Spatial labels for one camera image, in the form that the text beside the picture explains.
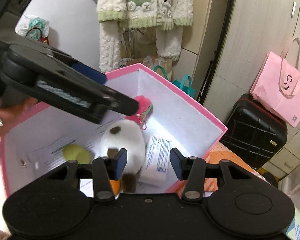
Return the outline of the person left hand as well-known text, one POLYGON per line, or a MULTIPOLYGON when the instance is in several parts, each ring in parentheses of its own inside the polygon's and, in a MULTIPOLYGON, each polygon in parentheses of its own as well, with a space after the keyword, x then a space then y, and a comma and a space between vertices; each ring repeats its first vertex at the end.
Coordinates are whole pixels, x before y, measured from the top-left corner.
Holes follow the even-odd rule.
POLYGON ((28 111, 32 106, 38 103, 35 98, 28 98, 24 102, 11 106, 1 107, 0 98, 0 137, 5 135, 24 112, 28 111))

